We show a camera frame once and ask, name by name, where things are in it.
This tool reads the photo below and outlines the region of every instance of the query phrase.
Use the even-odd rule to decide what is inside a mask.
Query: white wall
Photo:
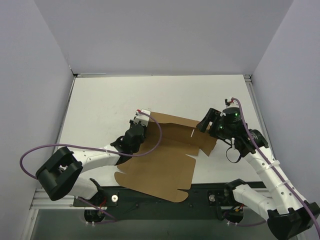
[[[320,1],[295,0],[253,74],[276,158],[320,204]],[[315,229],[307,232],[317,239]]]
[[[33,0],[0,1],[0,32],[0,238],[18,240],[37,184],[19,158],[55,142],[73,76]],[[51,152],[32,154],[27,169]]]
[[[74,73],[252,74],[292,0],[35,0]]]

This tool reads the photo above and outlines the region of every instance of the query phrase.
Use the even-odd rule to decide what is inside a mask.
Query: screw
[[[215,201],[216,201],[215,195],[211,194],[211,195],[209,196],[209,201],[210,201],[210,202],[215,202]]]

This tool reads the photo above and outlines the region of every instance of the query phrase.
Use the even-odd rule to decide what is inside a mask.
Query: cardboard box
[[[152,112],[161,126],[162,140],[152,153],[133,157],[118,165],[121,172],[114,178],[120,186],[149,194],[171,202],[182,202],[188,193],[195,170],[197,156],[201,149],[207,156],[214,149],[217,140],[200,132],[199,123],[187,118]],[[145,142],[139,153],[150,150],[159,139],[159,129],[150,119]]]

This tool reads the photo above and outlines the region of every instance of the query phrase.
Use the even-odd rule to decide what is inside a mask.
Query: cable
[[[33,151],[36,151],[36,150],[39,150],[39,149],[43,149],[43,148],[49,148],[49,147],[70,147],[70,148],[75,148],[75,149],[85,149],[85,150],[92,150],[92,151],[99,151],[99,152],[108,152],[108,153],[111,153],[111,154],[117,154],[117,155],[120,155],[120,156],[126,156],[126,157],[142,157],[142,156],[145,156],[145,155],[148,155],[149,153],[151,153],[152,151],[154,151],[160,144],[161,142],[161,139],[162,139],[162,129],[161,129],[161,126],[160,124],[158,123],[158,121],[153,117],[153,116],[150,116],[149,114],[145,113],[145,112],[142,112],[140,110],[137,110],[139,112],[139,114],[142,114],[142,115],[146,115],[147,117],[149,117],[150,119],[152,119],[155,124],[158,126],[159,128],[159,133],[160,133],[160,136],[159,136],[159,140],[158,142],[156,143],[156,145],[149,151],[146,151],[144,153],[141,153],[141,154],[135,154],[135,155],[132,155],[132,154],[126,154],[126,153],[121,153],[121,152],[117,152],[117,151],[111,151],[111,150],[106,150],[104,148],[97,148],[97,147],[88,147],[88,146],[78,146],[78,145],[72,145],[72,144],[65,144],[65,143],[54,143],[54,144],[45,144],[45,145],[41,145],[41,146],[37,146],[37,147],[34,147],[28,151],[26,151],[20,158],[20,161],[19,161],[19,164],[20,164],[20,168],[22,169],[22,171],[27,174],[29,177],[33,178],[33,179],[37,179],[37,177],[35,175],[32,175],[30,172],[28,172],[26,170],[26,168],[24,167],[23,165],[23,160],[25,158],[26,155],[28,155],[29,153],[33,152]]]
[[[85,204],[87,204],[87,205],[89,205],[89,206],[97,209],[98,211],[100,211],[100,212],[103,213],[104,215],[109,216],[109,217],[112,218],[115,222],[117,221],[116,218],[115,218],[114,216],[112,216],[110,213],[107,213],[105,210],[103,210],[103,209],[101,209],[101,208],[93,205],[92,203],[88,202],[87,200],[83,199],[82,197],[79,197],[79,196],[77,197],[77,196],[76,196],[75,198],[78,199],[79,201],[81,201],[81,202],[83,202],[83,203],[85,203]]]
[[[232,164],[237,164],[237,163],[241,160],[241,154],[240,154],[240,156],[238,157],[238,159],[237,159],[236,161],[231,161],[231,160],[229,159],[229,157],[228,157],[228,151],[229,151],[230,149],[232,149],[232,146],[229,147],[229,148],[225,151],[225,157],[226,157],[226,159],[228,159],[228,161],[229,161],[230,163],[232,163]]]
[[[226,219],[226,215],[227,213],[229,212],[228,211],[225,211],[224,214],[223,214],[223,217]],[[259,221],[259,222],[256,222],[256,223],[249,223],[249,224],[238,224],[238,223],[235,223],[235,222],[232,222],[232,221],[229,221],[228,219],[226,219],[228,221],[229,224],[231,225],[235,225],[236,227],[244,227],[244,228],[247,228],[247,227],[256,227],[256,226],[259,226],[259,225],[262,225],[262,224],[265,224],[266,221],[263,220],[263,221]]]
[[[237,98],[231,98],[232,101],[236,101],[239,105],[239,110],[240,110],[240,114],[241,114],[241,118],[242,118],[242,124],[245,128],[246,133],[248,134],[253,146],[255,147],[255,149],[258,151],[258,153],[263,157],[263,159],[270,165],[271,162],[269,161],[269,159],[264,155],[264,153],[259,149],[258,145],[256,144],[254,138],[252,137],[246,121],[245,121],[245,117],[244,117],[244,112],[241,106],[240,101]],[[271,167],[273,169],[273,171],[275,172],[275,174],[279,177],[279,179],[284,183],[284,185],[286,186],[286,188],[296,197],[296,199],[302,204],[302,206],[305,208],[306,212],[309,214],[310,218],[312,219],[315,229],[318,233],[318,237],[320,239],[320,226],[317,222],[317,219],[315,218],[315,216],[312,214],[311,210],[309,209],[309,207],[307,206],[307,204],[301,199],[301,197],[290,187],[290,185],[288,183],[285,183],[285,179],[282,177],[282,175],[280,174],[280,172],[274,167]]]

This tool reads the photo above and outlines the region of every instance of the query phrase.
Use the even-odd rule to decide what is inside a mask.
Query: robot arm
[[[124,136],[102,147],[101,151],[70,151],[67,147],[59,148],[39,168],[35,176],[52,201],[66,195],[73,195],[88,200],[98,198],[96,201],[101,202],[100,199],[105,197],[103,189],[94,179],[81,177],[81,173],[98,167],[119,165],[129,160],[133,153],[139,151],[140,145],[144,142],[148,122],[148,116],[136,112]]]
[[[229,141],[229,145],[237,149],[241,157],[254,168],[272,196],[272,199],[267,198],[251,189],[243,180],[237,179],[226,184],[225,196],[229,202],[244,204],[259,214],[267,221],[277,239],[289,239],[309,229],[313,221],[298,198],[315,218],[320,214],[319,206],[315,202],[308,203],[291,184],[262,134],[256,129],[246,129],[238,103],[226,99],[225,104],[226,109],[222,112],[210,108],[197,128],[227,144]]]

